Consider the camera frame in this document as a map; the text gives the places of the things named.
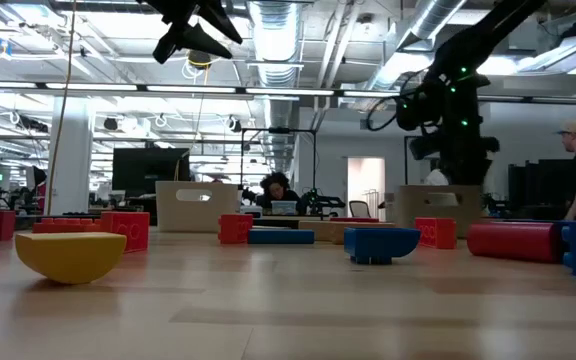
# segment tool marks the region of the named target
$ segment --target chair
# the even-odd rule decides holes
[[[349,201],[350,214],[352,217],[358,218],[370,218],[370,210],[368,209],[368,203],[365,201],[353,200]]]

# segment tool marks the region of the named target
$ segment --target monitor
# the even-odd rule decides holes
[[[188,149],[115,149],[112,189],[127,197],[154,194],[157,181],[190,181]]]

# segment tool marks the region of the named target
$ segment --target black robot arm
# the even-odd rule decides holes
[[[442,168],[452,184],[481,185],[490,166],[488,152],[499,151],[497,139],[480,135],[477,89],[490,82],[477,73],[477,68],[545,2],[500,2],[479,23],[439,47],[419,87],[411,92],[402,89],[395,98],[399,126],[422,131],[422,136],[410,143],[414,158],[420,160],[439,152]]]

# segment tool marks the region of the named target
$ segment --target white column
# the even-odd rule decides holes
[[[59,129],[63,98],[55,98],[50,133],[50,163],[47,189],[51,188],[50,172],[54,167],[52,193],[46,191],[46,215],[61,215],[65,212],[88,212],[90,183],[90,161],[95,111],[90,100],[68,98],[64,113],[57,157],[55,144]]]
[[[0,165],[0,188],[10,190],[10,168]]]

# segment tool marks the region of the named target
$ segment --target ceiling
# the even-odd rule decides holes
[[[327,24],[340,6],[337,0],[300,0],[301,19],[299,29],[299,54],[296,62],[300,63],[296,87],[312,88],[316,86],[321,70],[321,62],[328,44]],[[451,34],[463,26],[474,23],[493,6],[492,0],[468,1],[451,23],[437,36],[437,42],[445,41]],[[152,58],[152,51],[159,38],[166,33],[167,26],[161,22],[161,15],[153,13],[147,7],[139,6],[128,0],[87,0],[78,1],[73,39],[72,82],[77,83],[139,83],[139,84],[197,84],[219,86],[260,86],[258,67],[249,64],[256,60],[256,49],[253,42],[254,24],[247,18],[248,4],[245,1],[233,1],[236,14],[231,16],[233,24],[244,42],[234,44],[210,25],[199,20],[206,31],[222,42],[233,54],[233,60],[215,58],[207,71],[197,71],[187,63],[186,51],[173,55],[166,64],[161,65]],[[63,82],[67,72],[67,58],[70,36],[69,18],[72,15],[72,4],[69,1],[48,0],[8,0],[0,1],[0,80],[30,82]],[[414,13],[415,1],[361,0],[354,3],[358,8],[356,22],[342,23],[335,50],[342,51],[343,61],[335,74],[329,73],[333,87],[355,86],[368,80],[378,66],[394,53],[394,47],[388,41],[394,24]],[[544,19],[575,17],[576,0],[551,0],[538,16]],[[516,61],[521,57],[534,56],[540,43],[544,43],[543,31],[531,18],[525,27],[513,33],[505,44],[504,50],[497,58],[512,57]],[[343,36],[350,29],[347,46],[343,47]],[[279,51],[284,45],[280,42],[265,44],[270,51]],[[417,54],[431,61],[432,53]],[[548,80],[535,81],[526,76],[493,77],[493,85],[484,90],[495,94],[552,94],[573,95],[576,89],[576,77],[559,76]],[[97,111],[96,141],[93,171],[98,181],[107,181],[111,175],[113,147],[139,147],[140,142],[104,141],[104,137],[126,138],[150,136],[154,140],[186,141],[186,146],[196,139],[232,141],[240,139],[239,134],[228,128],[229,119],[237,119],[244,126],[263,128],[266,102],[259,98],[204,98],[195,96],[186,98],[145,98],[126,96],[91,96],[90,101]],[[0,93],[0,135],[46,134],[26,130],[15,125],[15,114],[31,117],[50,127],[53,118],[53,97],[37,94]],[[300,115],[310,123],[313,115],[312,99],[301,99]],[[368,136],[359,131],[359,119],[362,115],[343,106],[333,104],[333,109],[324,117],[322,133],[349,136]],[[112,132],[104,129],[108,117],[135,119],[140,124],[150,123],[150,131],[144,134],[133,134],[129,131]],[[386,135],[396,134],[395,129]],[[266,141],[262,134],[260,139]],[[179,146],[183,142],[170,143]],[[41,164],[47,162],[37,159],[47,158],[48,141],[46,140],[1,140],[0,158],[21,158],[20,165]],[[292,142],[285,142],[286,150],[291,153]],[[253,146],[247,160],[259,157],[257,164],[250,165],[250,174],[268,171],[273,166],[273,154],[268,154],[264,146]],[[199,146],[193,148],[200,152]],[[239,154],[238,145],[208,144],[203,147],[204,154],[213,155],[220,160],[223,155],[229,157]],[[215,171],[206,168],[206,172]],[[251,175],[251,181],[259,178]]]

